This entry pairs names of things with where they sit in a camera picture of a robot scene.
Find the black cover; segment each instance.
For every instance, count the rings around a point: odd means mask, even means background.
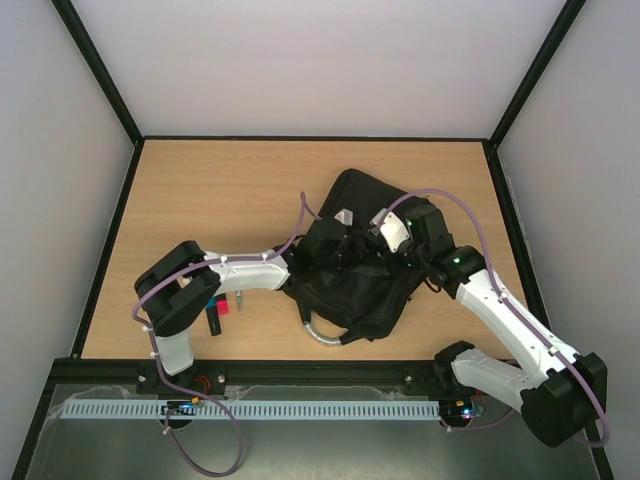
[[[353,212],[354,227],[366,231],[371,227],[371,219],[404,193],[359,170],[345,170],[318,214],[333,217],[346,208]],[[407,210],[425,203],[429,201],[410,198],[394,213],[404,219]],[[298,302],[303,322],[313,311],[346,328],[348,331],[340,337],[346,344],[360,338],[373,341],[389,335],[410,295],[425,277],[425,272],[415,266],[396,267],[387,272],[364,268],[343,272],[322,270],[303,281],[290,282],[283,291]]]

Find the robotic arm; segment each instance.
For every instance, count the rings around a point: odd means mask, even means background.
[[[556,354],[569,359],[603,408],[607,382],[604,362],[593,353],[580,356],[552,334],[493,272],[500,290],[496,292],[484,257],[473,247],[455,246],[435,206],[414,208],[404,221],[390,210],[381,211],[372,219],[370,231],[358,237],[356,252],[351,255],[349,248],[336,253],[338,243],[334,240],[343,236],[337,234],[338,227],[347,224],[349,218],[349,212],[340,213],[336,218],[314,222],[300,244],[281,255],[274,250],[220,255],[187,241],[145,272],[135,283],[140,298],[185,267],[206,262],[184,277],[182,284],[178,280],[169,283],[144,304],[167,374],[176,375],[193,364],[188,327],[212,296],[251,288],[278,290],[285,282],[296,281],[301,270],[352,268],[359,259],[374,255],[391,263],[420,265],[428,272],[430,283],[476,314],[519,365],[495,360],[461,341],[435,357],[434,373],[445,388],[463,385],[497,398],[520,412],[534,435],[549,446],[559,445],[598,418],[584,389]],[[507,303],[526,318],[529,328]]]

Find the black fabric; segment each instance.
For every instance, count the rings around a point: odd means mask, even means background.
[[[371,219],[402,196],[404,191],[387,185],[359,170],[345,170],[337,178],[324,205],[321,217],[333,217],[343,208],[353,212],[353,225],[362,231],[370,228]],[[429,203],[411,198],[394,213]],[[410,295],[424,281],[425,273],[417,268],[399,267],[392,271],[359,268],[336,272],[323,270],[304,281],[291,282],[283,291],[298,302],[303,321],[310,311],[348,331],[340,337],[343,344],[366,338],[384,338],[391,333]]]

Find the black frame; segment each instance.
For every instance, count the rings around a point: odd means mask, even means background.
[[[413,137],[292,137],[292,136],[166,136],[149,135],[143,136],[131,116],[124,100],[122,99],[107,67],[100,58],[98,50],[93,44],[89,33],[84,27],[77,11],[70,0],[51,0],[56,10],[76,45],[82,53],[85,61],[93,72],[96,80],[100,84],[105,96],[118,116],[123,128],[134,145],[134,152],[131,158],[129,169],[118,199],[113,220],[109,228],[105,245],[96,270],[86,307],[84,309],[81,322],[76,334],[76,339],[72,347],[70,358],[57,359],[54,361],[46,385],[43,389],[40,402],[36,408],[33,421],[29,428],[22,452],[18,459],[14,471],[14,479],[26,477],[33,452],[35,450],[38,436],[44,423],[47,411],[50,406],[53,391],[59,384],[83,384],[83,383],[111,383],[111,384],[134,384],[139,372],[148,366],[148,360],[82,360],[79,357],[89,332],[91,318],[95,311],[98,296],[113,246],[118,234],[118,229],[122,221],[124,209],[127,203],[129,192],[135,178],[136,168],[140,160],[145,140],[183,140],[183,139],[207,139],[207,140],[324,140],[324,141],[394,141],[394,142],[480,142],[483,146],[487,166],[491,174],[493,186],[496,191],[498,204],[502,212],[504,224],[507,230],[511,248],[513,250],[516,267],[522,282],[522,287],[531,312],[540,319],[542,323],[549,326],[548,318],[544,309],[544,304],[535,274],[529,257],[529,251],[524,240],[520,221],[511,197],[511,192],[506,181],[502,164],[498,156],[498,147],[502,143],[509,129],[515,122],[519,112],[523,108],[529,95],[535,88],[538,80],[545,71],[547,65],[553,58],[554,53],[560,46],[563,38],[569,31],[574,20],[580,13],[586,0],[567,0],[544,43],[540,47],[538,54],[529,67],[520,86],[516,90],[509,106],[505,110],[493,135],[489,139],[485,138],[413,138]],[[433,361],[338,361],[338,362],[305,362],[305,361],[199,361],[202,364],[221,369],[226,377],[226,384],[251,385],[251,384],[288,384],[288,385],[370,385],[378,387],[404,387],[416,395],[430,394],[432,398],[448,398],[437,391],[433,384],[418,386],[417,383],[411,385],[407,382],[407,377],[416,378],[417,372],[431,371]],[[598,437],[595,424],[587,429],[587,436],[590,439]],[[603,448],[593,448],[592,454],[595,465],[603,480],[613,479],[613,474],[609,466]]]

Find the wooden table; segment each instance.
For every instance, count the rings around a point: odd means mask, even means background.
[[[363,170],[404,190],[448,190],[475,211],[496,270],[524,301],[482,145],[474,142],[149,140],[145,143],[98,298],[83,358],[148,358],[146,334],[131,320],[135,279],[183,240],[206,250],[253,253],[284,242],[295,224],[299,191],[320,208],[336,177]],[[451,201],[432,197],[458,245],[479,242]],[[305,229],[311,220],[307,217]],[[338,348],[303,331],[293,300],[247,291],[211,337],[204,315],[191,327],[196,358],[242,360],[431,359],[464,339],[497,358],[509,352],[489,329],[445,293],[419,288],[391,335]],[[319,330],[341,329],[316,317]]]

